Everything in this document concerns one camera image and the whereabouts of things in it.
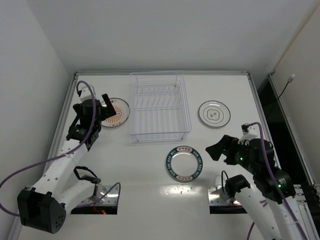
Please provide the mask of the orange sunburst plate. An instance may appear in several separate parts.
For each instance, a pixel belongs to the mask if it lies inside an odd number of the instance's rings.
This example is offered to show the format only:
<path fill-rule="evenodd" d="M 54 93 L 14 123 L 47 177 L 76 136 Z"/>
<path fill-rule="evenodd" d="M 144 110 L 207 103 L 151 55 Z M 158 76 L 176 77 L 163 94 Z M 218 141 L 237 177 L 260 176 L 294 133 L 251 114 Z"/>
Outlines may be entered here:
<path fill-rule="evenodd" d="M 106 128 L 116 128 L 123 125 L 128 120 L 130 115 L 130 106 L 122 98 L 113 97 L 110 98 L 110 102 L 113 105 L 116 115 L 102 121 L 101 125 Z"/>

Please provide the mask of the green rim lettered plate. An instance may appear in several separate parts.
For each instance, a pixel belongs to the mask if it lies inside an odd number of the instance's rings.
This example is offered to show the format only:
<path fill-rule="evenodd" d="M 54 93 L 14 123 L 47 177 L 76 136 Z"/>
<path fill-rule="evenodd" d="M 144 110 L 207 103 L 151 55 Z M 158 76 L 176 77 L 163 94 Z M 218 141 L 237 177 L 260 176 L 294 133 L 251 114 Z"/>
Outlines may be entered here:
<path fill-rule="evenodd" d="M 180 183 L 190 183 L 197 179 L 203 167 L 204 163 L 200 153 L 191 146 L 177 146 L 165 158 L 167 173 Z"/>

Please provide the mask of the white plate dark rim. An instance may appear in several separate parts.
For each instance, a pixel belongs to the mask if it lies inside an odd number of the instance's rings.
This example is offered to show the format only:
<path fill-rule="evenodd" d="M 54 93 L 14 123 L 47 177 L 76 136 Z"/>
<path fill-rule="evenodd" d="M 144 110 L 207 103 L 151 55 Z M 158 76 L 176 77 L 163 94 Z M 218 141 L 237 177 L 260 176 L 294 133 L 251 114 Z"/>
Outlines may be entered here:
<path fill-rule="evenodd" d="M 231 111 L 220 101 L 208 100 L 198 108 L 200 121 L 210 128 L 222 128 L 231 120 Z"/>

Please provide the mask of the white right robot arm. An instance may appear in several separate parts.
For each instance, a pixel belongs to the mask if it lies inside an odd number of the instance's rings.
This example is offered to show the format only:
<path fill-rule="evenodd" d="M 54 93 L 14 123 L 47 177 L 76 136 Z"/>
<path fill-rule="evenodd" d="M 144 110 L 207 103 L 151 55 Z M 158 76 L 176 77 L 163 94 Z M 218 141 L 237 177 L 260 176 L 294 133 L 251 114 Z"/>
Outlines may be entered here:
<path fill-rule="evenodd" d="M 253 183 L 264 197 L 273 218 L 269 218 L 265 207 L 256 198 L 249 181 L 238 174 L 228 178 L 224 190 L 229 198 L 238 201 L 251 217 L 266 240 L 306 240 L 302 227 L 296 191 L 290 176 L 274 162 L 274 147 L 262 138 L 238 139 L 224 135 L 206 152 L 214 161 L 222 155 L 227 165 L 239 165 L 252 174 Z"/>

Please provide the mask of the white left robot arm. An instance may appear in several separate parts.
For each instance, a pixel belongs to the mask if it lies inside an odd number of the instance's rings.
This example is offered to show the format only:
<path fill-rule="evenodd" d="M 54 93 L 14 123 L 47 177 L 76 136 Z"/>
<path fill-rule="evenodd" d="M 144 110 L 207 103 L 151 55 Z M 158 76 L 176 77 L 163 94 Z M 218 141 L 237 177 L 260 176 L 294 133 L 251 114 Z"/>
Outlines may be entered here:
<path fill-rule="evenodd" d="M 104 104 L 80 92 L 80 103 L 73 106 L 76 113 L 62 147 L 62 157 L 53 161 L 43 176 L 30 188 L 23 189 L 18 197 L 20 222 L 23 226 L 55 234 L 63 226 L 67 214 L 83 200 L 96 197 L 101 185 L 98 177 L 84 175 L 71 188 L 64 190 L 79 161 L 99 137 L 102 122 L 116 115 L 105 93 Z"/>

